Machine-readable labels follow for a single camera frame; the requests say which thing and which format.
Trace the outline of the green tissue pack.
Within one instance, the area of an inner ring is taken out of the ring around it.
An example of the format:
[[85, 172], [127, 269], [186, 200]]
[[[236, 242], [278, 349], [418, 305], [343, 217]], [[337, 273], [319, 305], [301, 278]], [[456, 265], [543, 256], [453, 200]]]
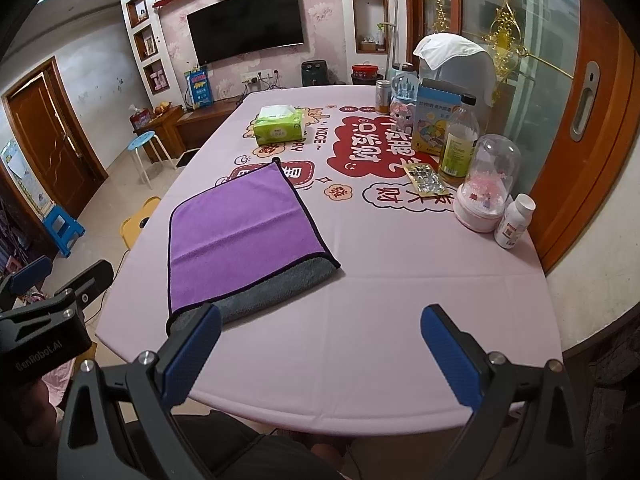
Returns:
[[301, 141], [303, 118], [303, 111], [292, 105], [264, 106], [253, 122], [254, 138], [259, 146]]

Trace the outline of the black wall television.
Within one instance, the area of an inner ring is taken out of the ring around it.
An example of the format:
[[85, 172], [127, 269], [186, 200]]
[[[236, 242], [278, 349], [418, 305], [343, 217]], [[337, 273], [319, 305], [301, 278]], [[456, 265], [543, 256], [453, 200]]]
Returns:
[[224, 0], [186, 19], [200, 65], [304, 42], [299, 0]]

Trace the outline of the light blue round stool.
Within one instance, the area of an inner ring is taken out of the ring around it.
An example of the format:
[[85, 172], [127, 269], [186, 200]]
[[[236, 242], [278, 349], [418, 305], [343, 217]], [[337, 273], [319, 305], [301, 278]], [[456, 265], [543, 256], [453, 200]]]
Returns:
[[127, 152], [134, 160], [143, 182], [149, 188], [152, 188], [151, 178], [148, 173], [149, 165], [145, 165], [145, 163], [142, 162], [142, 154], [146, 153], [147, 148], [152, 151], [155, 155], [155, 160], [161, 165], [163, 165], [164, 162], [168, 162], [173, 170], [177, 170], [178, 167], [169, 155], [168, 149], [165, 148], [163, 141], [160, 140], [160, 136], [154, 130], [145, 131], [132, 139], [127, 146]]

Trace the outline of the brown wooden door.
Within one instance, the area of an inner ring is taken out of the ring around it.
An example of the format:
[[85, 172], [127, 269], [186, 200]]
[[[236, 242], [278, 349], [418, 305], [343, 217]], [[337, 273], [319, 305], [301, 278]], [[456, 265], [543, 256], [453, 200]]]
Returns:
[[107, 173], [70, 104], [56, 59], [17, 79], [1, 102], [38, 182], [53, 203], [79, 217]]

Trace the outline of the white wall shelf unit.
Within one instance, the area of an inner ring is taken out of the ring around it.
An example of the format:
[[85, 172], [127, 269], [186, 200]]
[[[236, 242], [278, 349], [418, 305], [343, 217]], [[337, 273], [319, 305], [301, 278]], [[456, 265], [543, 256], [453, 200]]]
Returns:
[[155, 0], [120, 0], [131, 50], [152, 107], [163, 102], [183, 106]]

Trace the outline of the purple and grey towel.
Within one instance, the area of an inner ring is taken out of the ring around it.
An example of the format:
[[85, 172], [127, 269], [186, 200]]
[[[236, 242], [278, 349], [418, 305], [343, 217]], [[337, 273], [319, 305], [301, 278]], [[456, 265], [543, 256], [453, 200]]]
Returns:
[[180, 203], [169, 218], [166, 330], [212, 304], [233, 323], [283, 304], [341, 269], [285, 175], [268, 164]]

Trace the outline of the white pill bottle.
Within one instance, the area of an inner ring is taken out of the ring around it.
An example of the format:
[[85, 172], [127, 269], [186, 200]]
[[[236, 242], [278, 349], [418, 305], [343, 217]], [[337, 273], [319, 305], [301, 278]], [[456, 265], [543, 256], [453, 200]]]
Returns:
[[536, 203], [531, 197], [518, 194], [504, 210], [494, 231], [495, 242], [503, 249], [512, 249], [527, 230], [535, 210]]

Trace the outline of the glass dome pink ornament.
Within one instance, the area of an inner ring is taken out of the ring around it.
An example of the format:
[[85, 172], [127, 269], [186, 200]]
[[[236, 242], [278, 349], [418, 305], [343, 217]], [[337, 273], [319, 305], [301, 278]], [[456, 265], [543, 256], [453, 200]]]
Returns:
[[477, 141], [454, 199], [454, 215], [466, 228], [477, 233], [495, 229], [518, 180], [521, 158], [518, 147], [505, 136], [485, 134]]

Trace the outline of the yellow liquid glass bottle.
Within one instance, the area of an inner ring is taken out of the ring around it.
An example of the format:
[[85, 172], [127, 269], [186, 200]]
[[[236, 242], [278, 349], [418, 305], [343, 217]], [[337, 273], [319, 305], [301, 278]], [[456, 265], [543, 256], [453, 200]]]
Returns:
[[447, 120], [438, 173], [451, 186], [462, 183], [469, 172], [475, 144], [480, 137], [474, 107], [476, 97], [462, 94], [460, 104]]

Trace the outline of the blue poster box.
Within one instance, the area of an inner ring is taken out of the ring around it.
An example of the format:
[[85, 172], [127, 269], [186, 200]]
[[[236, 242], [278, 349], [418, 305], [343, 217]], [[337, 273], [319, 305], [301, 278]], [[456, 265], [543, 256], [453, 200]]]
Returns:
[[186, 77], [186, 105], [191, 110], [209, 107], [214, 96], [205, 68], [196, 68], [184, 73]]

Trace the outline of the orange sliding door frame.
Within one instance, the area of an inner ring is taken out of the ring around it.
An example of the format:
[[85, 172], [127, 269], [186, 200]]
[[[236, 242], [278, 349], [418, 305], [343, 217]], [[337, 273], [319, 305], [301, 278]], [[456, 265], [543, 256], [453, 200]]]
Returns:
[[579, 0], [574, 80], [532, 188], [528, 234], [544, 272], [570, 250], [625, 166], [639, 125], [639, 53], [603, 0]]

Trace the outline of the low wooden tv cabinet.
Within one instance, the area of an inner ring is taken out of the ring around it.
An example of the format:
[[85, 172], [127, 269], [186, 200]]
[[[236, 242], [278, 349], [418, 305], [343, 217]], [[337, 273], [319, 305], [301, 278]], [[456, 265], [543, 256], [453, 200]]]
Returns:
[[153, 130], [168, 154], [178, 159], [184, 152], [200, 148], [234, 112], [239, 99], [234, 96], [190, 112], [186, 112], [181, 105], [173, 105], [147, 125], [134, 129], [134, 134], [141, 136]]

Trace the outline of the red pot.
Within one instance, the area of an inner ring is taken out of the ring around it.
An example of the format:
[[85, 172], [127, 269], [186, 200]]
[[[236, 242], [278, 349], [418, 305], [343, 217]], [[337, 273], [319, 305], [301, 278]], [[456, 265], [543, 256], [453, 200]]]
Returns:
[[352, 84], [357, 86], [375, 86], [383, 75], [378, 71], [378, 66], [373, 64], [355, 64], [350, 74]]

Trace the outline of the black air fryer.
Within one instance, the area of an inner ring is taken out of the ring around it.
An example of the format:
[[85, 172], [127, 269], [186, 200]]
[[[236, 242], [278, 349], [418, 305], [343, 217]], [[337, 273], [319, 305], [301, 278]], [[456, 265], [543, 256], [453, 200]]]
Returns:
[[304, 87], [327, 86], [329, 82], [328, 64], [325, 60], [310, 60], [300, 64], [300, 76]]

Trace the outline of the white appliance with cloth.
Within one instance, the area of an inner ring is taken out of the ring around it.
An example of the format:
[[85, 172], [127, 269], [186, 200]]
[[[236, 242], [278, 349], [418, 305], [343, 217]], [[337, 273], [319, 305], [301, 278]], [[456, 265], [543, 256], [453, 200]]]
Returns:
[[423, 37], [413, 50], [420, 61], [420, 76], [453, 84], [476, 97], [475, 115], [480, 131], [487, 130], [494, 104], [497, 76], [494, 61], [474, 41], [450, 32]]

